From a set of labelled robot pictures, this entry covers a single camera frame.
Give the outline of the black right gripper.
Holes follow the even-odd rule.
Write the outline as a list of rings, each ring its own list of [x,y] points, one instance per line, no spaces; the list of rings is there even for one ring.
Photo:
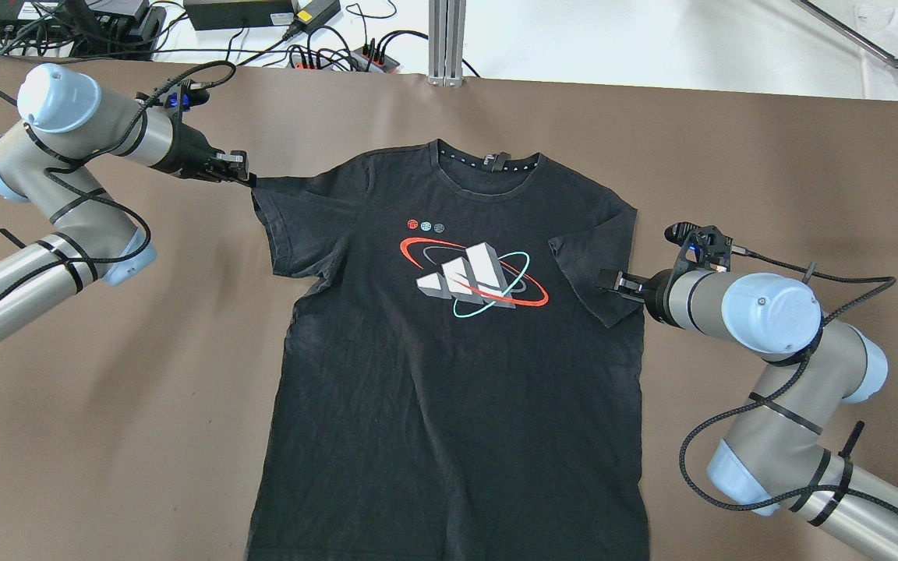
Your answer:
[[[635,276],[627,271],[600,270],[596,286],[627,301],[645,303],[646,312],[656,322],[673,324],[669,303],[672,276],[672,270],[659,271],[650,278]]]

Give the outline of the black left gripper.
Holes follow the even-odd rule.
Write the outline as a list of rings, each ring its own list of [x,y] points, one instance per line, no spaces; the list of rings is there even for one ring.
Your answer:
[[[256,175],[247,170],[247,152],[232,150],[225,153],[207,142],[206,136],[189,125],[180,125],[175,132],[175,148],[172,150],[171,174],[184,180],[209,182],[238,182],[246,187],[256,185]]]

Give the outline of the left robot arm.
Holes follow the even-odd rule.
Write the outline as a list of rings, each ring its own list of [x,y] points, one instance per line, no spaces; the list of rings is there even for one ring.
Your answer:
[[[32,203],[53,232],[0,260],[0,342],[95,281],[118,285],[156,259],[150,229],[88,170],[114,155],[182,178],[253,187],[243,150],[225,152],[184,122],[217,81],[200,64],[129,97],[55,63],[32,68],[12,100],[20,121],[0,135],[0,196]]]

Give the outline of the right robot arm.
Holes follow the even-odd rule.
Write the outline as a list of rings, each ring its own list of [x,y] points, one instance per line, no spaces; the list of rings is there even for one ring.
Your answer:
[[[858,423],[839,451],[819,442],[838,406],[866,401],[889,373],[858,328],[824,315],[808,284],[775,273],[603,270],[599,287],[667,326],[734,342],[764,369],[744,404],[684,437],[678,468],[712,506],[787,511],[876,560],[898,560],[898,487],[855,464]]]

